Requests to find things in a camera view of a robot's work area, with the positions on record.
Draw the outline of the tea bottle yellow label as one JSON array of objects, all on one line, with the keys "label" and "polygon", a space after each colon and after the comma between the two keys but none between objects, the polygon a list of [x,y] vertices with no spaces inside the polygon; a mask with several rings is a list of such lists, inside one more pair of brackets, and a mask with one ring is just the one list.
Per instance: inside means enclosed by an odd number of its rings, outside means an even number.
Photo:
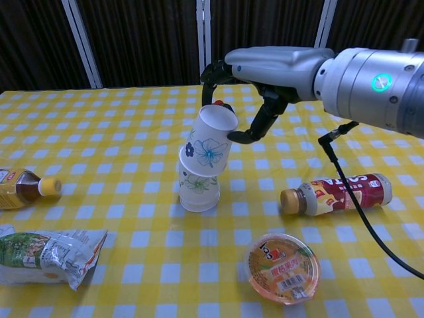
[{"label": "tea bottle yellow label", "polygon": [[20,209],[41,197],[58,197],[61,193],[58,178],[41,178],[23,168],[0,168],[0,209]]}]

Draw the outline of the orange fruit jelly cup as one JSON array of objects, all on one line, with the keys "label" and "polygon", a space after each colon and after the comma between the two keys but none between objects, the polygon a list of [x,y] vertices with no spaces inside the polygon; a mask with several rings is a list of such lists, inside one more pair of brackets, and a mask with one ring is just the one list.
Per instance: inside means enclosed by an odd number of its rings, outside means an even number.
[{"label": "orange fruit jelly cup", "polygon": [[249,284],[262,297],[295,305],[315,295],[320,265],[301,240],[284,233],[267,233],[252,242],[244,255]]}]

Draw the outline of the clear plastic cup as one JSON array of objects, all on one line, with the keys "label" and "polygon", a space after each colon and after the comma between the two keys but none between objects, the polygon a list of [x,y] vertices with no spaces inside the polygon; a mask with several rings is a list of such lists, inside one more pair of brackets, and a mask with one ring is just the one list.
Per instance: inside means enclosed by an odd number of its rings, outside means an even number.
[{"label": "clear plastic cup", "polygon": [[191,173],[179,162],[179,196],[191,203],[205,203],[220,198],[220,186],[216,176],[203,177]]}]

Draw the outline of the paper cup blue flower print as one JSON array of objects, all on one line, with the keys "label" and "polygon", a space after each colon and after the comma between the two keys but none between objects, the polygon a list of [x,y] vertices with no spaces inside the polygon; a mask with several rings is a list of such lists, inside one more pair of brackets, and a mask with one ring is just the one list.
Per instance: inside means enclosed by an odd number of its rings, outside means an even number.
[{"label": "paper cup blue flower print", "polygon": [[184,167],[204,177],[222,174],[232,145],[227,135],[237,126],[237,116],[230,109],[216,104],[202,106],[181,149]]}]

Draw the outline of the small black bottle red cap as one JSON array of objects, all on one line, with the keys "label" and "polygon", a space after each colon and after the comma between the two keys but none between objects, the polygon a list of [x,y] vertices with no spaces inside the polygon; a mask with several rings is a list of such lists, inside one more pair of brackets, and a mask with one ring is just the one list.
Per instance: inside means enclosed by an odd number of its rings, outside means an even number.
[{"label": "small black bottle red cap", "polygon": [[226,109],[228,109],[228,110],[230,110],[230,111],[234,112],[233,108],[232,108],[229,104],[224,103],[224,102],[223,102],[222,100],[220,100],[220,99],[218,99],[218,100],[214,101],[214,102],[213,102],[213,104],[214,104],[214,105],[222,106],[222,107],[224,107],[224,108],[226,108]]}]

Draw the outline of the yellow white checked tablecloth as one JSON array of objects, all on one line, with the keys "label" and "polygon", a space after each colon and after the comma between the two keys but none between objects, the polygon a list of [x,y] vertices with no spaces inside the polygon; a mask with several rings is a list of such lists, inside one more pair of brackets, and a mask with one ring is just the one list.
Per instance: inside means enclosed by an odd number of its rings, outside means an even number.
[{"label": "yellow white checked tablecloth", "polygon": [[[424,318],[424,281],[380,250],[356,212],[279,210],[283,189],[337,176],[317,140],[341,120],[318,102],[290,105],[260,142],[234,144],[217,206],[187,212],[178,152],[200,103],[199,86],[0,94],[0,165],[63,183],[60,199],[0,211],[0,224],[108,231],[77,291],[0,286],[0,318]],[[315,252],[313,299],[284,306],[251,288],[244,253],[266,233]]]}]

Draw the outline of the black partition curtain panel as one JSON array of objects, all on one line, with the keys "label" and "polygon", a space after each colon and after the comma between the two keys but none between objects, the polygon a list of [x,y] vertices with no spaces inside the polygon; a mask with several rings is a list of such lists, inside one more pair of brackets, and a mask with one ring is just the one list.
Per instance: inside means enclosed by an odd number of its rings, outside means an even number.
[{"label": "black partition curtain panel", "polygon": [[209,0],[211,61],[251,46],[313,47],[325,0]]},{"label": "black partition curtain panel", "polygon": [[77,0],[104,87],[197,85],[196,0]]},{"label": "black partition curtain panel", "polygon": [[0,93],[89,87],[61,0],[0,0]]},{"label": "black partition curtain panel", "polygon": [[399,50],[406,38],[424,52],[424,0],[338,0],[327,47]]}]

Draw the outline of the Costa coffee bottle red label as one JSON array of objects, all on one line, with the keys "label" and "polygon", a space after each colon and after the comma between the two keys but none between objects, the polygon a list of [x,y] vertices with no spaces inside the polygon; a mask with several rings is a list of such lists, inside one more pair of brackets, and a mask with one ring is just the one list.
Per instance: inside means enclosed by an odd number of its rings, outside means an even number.
[{"label": "Costa coffee bottle red label", "polygon": [[[387,205],[392,200],[392,184],[382,174],[362,174],[347,181],[362,209]],[[355,208],[340,179],[315,180],[297,189],[285,189],[280,193],[280,203],[285,214],[311,217]]]}]

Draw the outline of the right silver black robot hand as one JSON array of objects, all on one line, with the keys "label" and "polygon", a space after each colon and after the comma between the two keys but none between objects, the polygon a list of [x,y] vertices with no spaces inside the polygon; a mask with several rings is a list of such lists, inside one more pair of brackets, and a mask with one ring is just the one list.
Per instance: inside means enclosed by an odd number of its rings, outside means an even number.
[{"label": "right silver black robot hand", "polygon": [[288,104],[317,100],[315,77],[322,64],[335,56],[329,48],[297,46],[254,46],[238,48],[205,67],[202,105],[212,103],[218,85],[240,80],[252,84],[263,98],[251,126],[233,131],[227,138],[239,144],[251,144],[263,138]]}]

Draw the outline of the white partition frame post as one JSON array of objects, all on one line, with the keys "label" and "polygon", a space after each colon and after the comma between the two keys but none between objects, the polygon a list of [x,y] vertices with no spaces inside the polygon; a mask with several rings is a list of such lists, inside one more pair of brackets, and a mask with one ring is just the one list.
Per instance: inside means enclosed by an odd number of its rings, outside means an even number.
[{"label": "white partition frame post", "polygon": [[325,48],[327,46],[337,3],[338,0],[324,0],[319,26],[315,37],[315,48]]},{"label": "white partition frame post", "polygon": [[195,0],[199,74],[212,62],[211,0]]},{"label": "white partition frame post", "polygon": [[92,89],[103,87],[89,37],[76,0],[61,0],[85,73]]}]

